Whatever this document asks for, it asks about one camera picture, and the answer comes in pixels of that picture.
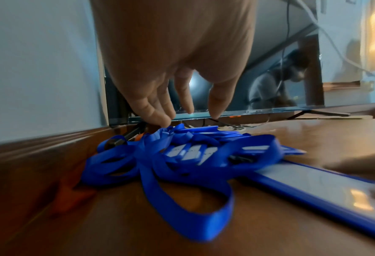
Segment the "wooden desk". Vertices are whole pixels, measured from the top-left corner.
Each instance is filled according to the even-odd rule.
[[[251,129],[274,134],[283,145],[308,151],[290,160],[322,166],[375,153],[375,120],[281,121]],[[306,209],[231,181],[234,215],[210,243],[177,234],[145,199],[139,181],[100,191],[73,212],[41,214],[0,255],[375,255],[375,240]],[[197,188],[163,184],[189,210],[206,212],[222,199]]]

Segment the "blue lanyard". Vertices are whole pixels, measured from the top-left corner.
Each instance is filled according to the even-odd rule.
[[[154,134],[144,135],[139,142],[127,142],[109,150],[104,150],[107,142],[104,141],[98,146],[99,153],[87,160],[81,181],[99,187],[120,185],[139,177],[148,201],[176,231],[191,240],[212,240],[228,224],[233,212],[234,196],[227,181],[250,176],[283,157],[282,148],[272,135],[241,135],[237,132],[219,132],[217,128],[185,129],[183,125],[178,125],[159,129]],[[175,163],[175,159],[163,154],[163,150],[171,145],[186,143],[216,146],[218,150],[200,166],[197,162],[191,162],[171,169],[169,166]],[[269,147],[255,163],[231,164],[229,156],[247,146]],[[116,175],[119,170],[129,171]],[[212,213],[189,212],[162,190],[157,178],[217,191],[227,198],[227,202]]]

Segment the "white cable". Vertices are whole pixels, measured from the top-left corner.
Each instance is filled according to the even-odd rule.
[[[318,21],[316,20],[316,18],[314,17],[314,14],[313,12],[310,10],[310,8],[302,1],[302,0],[296,0],[297,3],[306,11],[306,13],[308,14],[308,16],[310,17],[311,21],[320,29],[320,31],[328,38],[328,41],[331,43],[332,47],[334,48],[334,50],[337,52],[338,56],[341,57],[341,59],[351,65],[353,65],[354,67],[357,67],[363,71],[365,71],[368,75],[370,76],[373,76],[375,78],[375,74],[370,72],[369,70],[366,70],[364,69],[361,65],[359,65],[358,63],[355,63],[353,62],[352,60],[348,59],[347,57],[345,57],[338,49],[338,47],[335,45],[334,41],[332,40],[332,38],[330,37],[330,35],[327,33],[327,31],[321,26],[318,24]]]

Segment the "hand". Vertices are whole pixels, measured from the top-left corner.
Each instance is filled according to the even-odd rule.
[[[375,172],[375,154],[354,159],[347,159],[340,163],[333,163],[324,168],[350,175]],[[375,198],[375,187],[371,189],[371,195]]]
[[[228,107],[249,57],[256,0],[91,0],[103,60],[114,84],[146,122],[175,118],[168,93],[194,111],[193,70],[214,83],[209,112]]]

